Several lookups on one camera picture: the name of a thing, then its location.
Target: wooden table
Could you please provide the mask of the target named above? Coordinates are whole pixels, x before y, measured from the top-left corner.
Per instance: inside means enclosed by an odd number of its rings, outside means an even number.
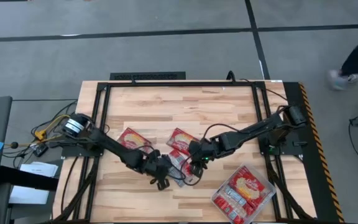
[[[77,113],[92,114],[97,82],[83,82]],[[266,82],[266,87],[283,96],[282,82]],[[264,111],[259,94],[261,110]],[[272,111],[287,102],[268,92]],[[172,148],[165,143],[175,128],[200,138],[214,123],[225,123],[242,129],[257,122],[251,88],[230,87],[118,87],[112,88],[106,124],[108,135],[117,139],[130,127],[152,141],[162,153]],[[208,136],[228,131],[225,127],[212,128]],[[68,181],[64,207],[74,196],[82,165],[79,158]],[[303,164],[293,156],[282,156],[289,191],[311,216],[316,216]],[[210,197],[219,186],[243,163],[253,165],[266,176],[264,158],[256,139],[246,142],[234,155],[208,164],[200,183],[180,188],[171,179],[171,186],[160,192],[150,185],[151,177],[140,175],[125,167],[119,158],[105,152],[100,160],[93,201],[92,222],[226,222],[227,218],[211,203]],[[62,191],[73,158],[65,159],[53,205],[53,215],[60,214]],[[80,217],[85,214],[87,193],[81,203]],[[284,204],[278,192],[282,217]],[[268,204],[255,221],[274,220],[272,203]]]

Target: food package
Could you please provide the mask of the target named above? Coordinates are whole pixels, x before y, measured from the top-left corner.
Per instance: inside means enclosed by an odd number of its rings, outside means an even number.
[[[232,223],[244,223],[244,219],[239,215],[240,212],[236,209],[235,206],[233,207],[224,197],[218,195],[214,199],[214,203],[224,212],[224,214],[230,219],[230,221],[232,221]]]
[[[175,167],[171,167],[169,169],[169,174],[172,177],[182,178],[183,176],[179,172],[181,165],[183,165],[183,169],[181,170],[184,175],[186,176],[185,180],[186,182],[190,182],[193,180],[194,175],[190,172],[190,165],[187,161],[185,161],[185,158],[176,150],[172,150],[168,154],[169,158],[171,159],[172,165]],[[179,185],[179,187],[183,187],[185,185],[183,180],[177,180],[174,179],[174,181]]]
[[[244,197],[253,208],[257,208],[270,193],[270,190],[245,166],[237,171],[229,186]]]
[[[189,156],[189,145],[191,141],[199,140],[180,130],[179,128],[176,128],[173,131],[170,139],[167,141],[167,145]]]
[[[143,136],[141,136],[131,128],[125,129],[125,131],[118,138],[117,142],[127,147],[128,149],[136,149],[141,146],[152,145],[152,143],[149,140],[143,138]],[[142,147],[140,148],[140,150],[146,152],[147,154],[152,152],[152,149],[150,147]]]
[[[211,200],[232,224],[249,224],[276,193],[255,168],[242,164]]]

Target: floor tile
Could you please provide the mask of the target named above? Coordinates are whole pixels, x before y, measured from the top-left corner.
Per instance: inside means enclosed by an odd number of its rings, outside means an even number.
[[[0,2],[0,37],[250,27],[242,0]]]
[[[326,71],[339,68],[358,44],[358,29],[260,37],[271,78],[304,83],[344,218],[358,223],[358,156],[347,129],[358,115],[358,83],[348,91],[332,91],[325,80]],[[358,149],[358,128],[352,132]]]
[[[258,27],[358,24],[358,0],[251,0]]]
[[[111,72],[185,71],[187,79],[261,79],[252,34],[0,42],[0,96],[76,98]]]

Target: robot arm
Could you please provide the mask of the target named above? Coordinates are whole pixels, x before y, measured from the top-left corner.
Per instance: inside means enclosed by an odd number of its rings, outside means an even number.
[[[117,155],[126,167],[140,173],[154,177],[150,182],[157,181],[159,190],[169,187],[169,181],[166,179],[168,170],[172,164],[167,155],[160,154],[159,150],[153,150],[146,154],[139,149],[128,149],[114,139],[110,138],[103,130],[95,127],[91,118],[84,114],[74,114],[66,122],[62,133],[74,139],[81,147],[92,150],[94,147],[107,149]]]
[[[206,163],[233,154],[246,141],[265,136],[266,144],[277,146],[285,141],[285,136],[293,129],[306,125],[306,119],[297,106],[284,106],[269,118],[238,131],[228,131],[200,142],[192,141],[189,146],[191,169],[200,177]]]

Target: white paper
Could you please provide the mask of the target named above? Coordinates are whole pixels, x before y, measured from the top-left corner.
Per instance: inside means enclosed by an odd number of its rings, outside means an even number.
[[[43,162],[22,164],[20,167],[21,171],[44,175],[46,177],[55,176],[57,169],[58,166],[53,164],[46,164]],[[29,187],[13,186],[11,197],[9,198],[9,203],[46,204],[48,200],[48,194],[48,190],[36,190]]]

